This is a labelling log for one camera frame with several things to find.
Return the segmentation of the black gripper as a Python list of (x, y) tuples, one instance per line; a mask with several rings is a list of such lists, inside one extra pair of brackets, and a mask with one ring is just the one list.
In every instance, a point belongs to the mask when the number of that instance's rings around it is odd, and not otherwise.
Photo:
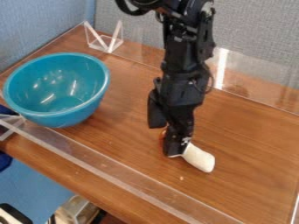
[(163, 153), (168, 158), (180, 156), (192, 139), (194, 107), (203, 103), (211, 70), (206, 60), (210, 50), (198, 48), (195, 40), (168, 38), (164, 42), (163, 76), (153, 79), (153, 90), (147, 100), (147, 122), (151, 129), (168, 123)]

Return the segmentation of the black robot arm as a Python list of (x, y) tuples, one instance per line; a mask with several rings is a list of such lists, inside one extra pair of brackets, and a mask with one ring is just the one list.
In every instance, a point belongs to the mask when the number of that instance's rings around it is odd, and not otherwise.
[(177, 157), (191, 145), (194, 110), (208, 93), (211, 70), (206, 60), (216, 46), (212, 37), (214, 0), (115, 0), (131, 16), (155, 12), (163, 24), (163, 75), (153, 79), (147, 121), (164, 128), (163, 153)]

